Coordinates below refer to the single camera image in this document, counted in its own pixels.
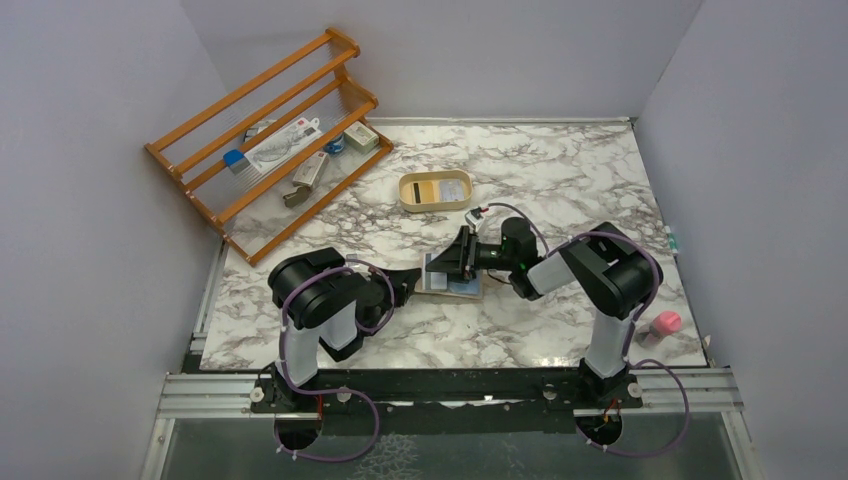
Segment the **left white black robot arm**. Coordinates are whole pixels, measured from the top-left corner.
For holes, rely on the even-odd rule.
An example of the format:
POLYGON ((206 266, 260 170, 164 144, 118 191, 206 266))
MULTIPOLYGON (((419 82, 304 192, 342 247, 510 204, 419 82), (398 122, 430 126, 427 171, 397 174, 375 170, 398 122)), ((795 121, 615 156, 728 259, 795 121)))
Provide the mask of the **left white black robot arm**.
POLYGON ((407 303, 420 278, 419 269, 381 269, 333 247, 281 261, 268 276, 281 316, 278 358, 266 367, 269 377, 255 382, 252 403, 297 403, 288 382, 302 388, 317 375, 318 350, 337 362, 351 357, 407 303))

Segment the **orange wooden shelf rack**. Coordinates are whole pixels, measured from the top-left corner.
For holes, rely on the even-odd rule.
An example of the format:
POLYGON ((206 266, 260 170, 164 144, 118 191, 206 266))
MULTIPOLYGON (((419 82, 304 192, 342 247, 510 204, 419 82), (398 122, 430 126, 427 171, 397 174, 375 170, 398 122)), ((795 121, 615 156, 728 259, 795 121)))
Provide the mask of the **orange wooden shelf rack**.
POLYGON ((258 265, 387 156, 362 147, 379 102, 347 65, 358 43, 330 27, 159 139, 151 158, 230 249, 258 265))

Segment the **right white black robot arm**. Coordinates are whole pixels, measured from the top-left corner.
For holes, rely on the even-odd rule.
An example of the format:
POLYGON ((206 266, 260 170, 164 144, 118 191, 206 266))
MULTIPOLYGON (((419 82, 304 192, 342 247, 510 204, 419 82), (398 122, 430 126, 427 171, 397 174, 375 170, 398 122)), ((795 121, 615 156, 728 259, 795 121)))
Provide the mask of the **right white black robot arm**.
POLYGON ((578 393, 600 401, 625 380, 634 323, 653 301, 663 281, 657 261, 609 222, 540 254, 530 221, 511 217, 500 227, 500 241, 480 241, 463 226, 452 243, 426 260, 422 276, 469 284, 481 270, 505 271, 514 292, 528 301, 577 283, 595 308, 588 350, 580 360, 578 393))

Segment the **beige leather card holder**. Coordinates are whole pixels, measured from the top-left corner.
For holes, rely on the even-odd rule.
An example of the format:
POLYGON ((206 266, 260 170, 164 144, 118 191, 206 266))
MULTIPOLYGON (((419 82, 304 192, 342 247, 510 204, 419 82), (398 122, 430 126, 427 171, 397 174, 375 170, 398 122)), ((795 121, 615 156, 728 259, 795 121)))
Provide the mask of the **beige leather card holder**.
POLYGON ((425 295, 440 295, 440 296, 457 297, 457 298, 464 298, 464 299, 471 299, 471 300, 480 300, 480 299, 482 299, 482 298, 483 298, 483 296, 484 296, 484 293, 483 293, 483 282, 482 282, 482 278, 481 278, 480 276, 477 276, 476 278, 479 278, 479 279, 480 279, 480 281, 481 281, 482 295, 481 295, 480 297, 463 297, 463 296, 458 296, 458 295, 451 294, 451 293, 449 292, 449 290, 448 290, 447 292, 431 292, 431 291, 424 291, 424 290, 422 289, 422 275, 421 275, 421 279, 419 280, 418 284, 416 285, 415 292, 416 292, 417 294, 425 294, 425 295))

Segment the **grey card with black stripe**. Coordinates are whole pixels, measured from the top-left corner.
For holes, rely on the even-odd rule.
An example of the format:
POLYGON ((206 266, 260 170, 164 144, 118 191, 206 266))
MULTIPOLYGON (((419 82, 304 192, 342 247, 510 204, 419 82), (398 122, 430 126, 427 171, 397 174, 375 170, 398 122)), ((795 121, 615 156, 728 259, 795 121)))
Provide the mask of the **grey card with black stripe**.
POLYGON ((449 290, 448 275, 444 272, 431 271, 428 267, 433 254, 426 253, 422 264, 422 289, 431 292, 447 292, 449 290))

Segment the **beige oval tray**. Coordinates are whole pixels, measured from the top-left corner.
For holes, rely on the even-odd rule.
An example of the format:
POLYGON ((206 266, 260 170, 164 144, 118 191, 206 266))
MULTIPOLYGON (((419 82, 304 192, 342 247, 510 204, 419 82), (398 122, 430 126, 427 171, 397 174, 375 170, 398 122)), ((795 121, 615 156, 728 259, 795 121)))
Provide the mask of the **beige oval tray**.
POLYGON ((409 213, 455 211, 472 199, 471 176, 458 169, 408 173, 398 181, 398 198, 409 213))

